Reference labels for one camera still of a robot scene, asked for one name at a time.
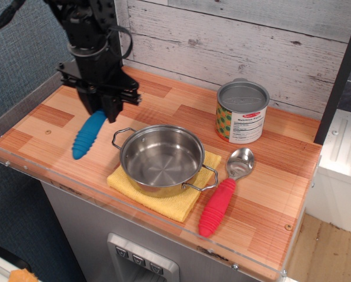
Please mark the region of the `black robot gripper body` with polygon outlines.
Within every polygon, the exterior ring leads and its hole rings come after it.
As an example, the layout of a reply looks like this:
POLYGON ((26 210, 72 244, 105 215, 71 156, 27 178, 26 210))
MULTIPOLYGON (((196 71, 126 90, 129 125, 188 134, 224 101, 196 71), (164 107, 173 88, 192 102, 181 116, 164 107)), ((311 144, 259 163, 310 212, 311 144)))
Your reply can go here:
POLYGON ((139 83, 117 63, 116 56, 104 49, 90 55, 76 53, 74 61, 59 63, 57 70, 66 86, 96 87, 100 101, 103 95, 119 95, 123 102, 138 105, 141 102, 139 83))

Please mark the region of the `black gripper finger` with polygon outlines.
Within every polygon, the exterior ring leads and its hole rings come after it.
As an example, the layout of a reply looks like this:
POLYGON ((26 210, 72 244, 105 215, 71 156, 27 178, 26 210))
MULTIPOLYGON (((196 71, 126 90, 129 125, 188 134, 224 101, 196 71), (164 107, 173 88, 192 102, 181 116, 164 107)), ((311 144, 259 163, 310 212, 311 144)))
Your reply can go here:
POLYGON ((93 115, 97 110, 102 109, 100 97, 97 94, 96 87, 88 86, 81 87, 77 86, 76 90, 78 92, 79 98, 83 103, 85 109, 90 115, 93 115))
POLYGON ((101 97, 102 109, 109 123, 116 122, 116 118, 123 111, 123 100, 119 95, 103 95, 101 97))

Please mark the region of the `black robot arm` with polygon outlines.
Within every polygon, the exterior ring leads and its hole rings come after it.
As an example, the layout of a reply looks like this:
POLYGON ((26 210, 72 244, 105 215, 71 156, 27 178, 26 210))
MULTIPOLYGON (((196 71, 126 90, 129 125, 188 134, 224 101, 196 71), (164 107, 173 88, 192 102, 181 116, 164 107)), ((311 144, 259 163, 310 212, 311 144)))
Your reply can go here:
POLYGON ((139 84, 123 70, 133 45, 121 51, 120 35, 131 33, 119 26, 114 1, 47 1, 66 32, 72 62, 60 63, 62 83, 75 88, 89 114, 102 110, 115 122, 124 103, 138 105, 139 84))

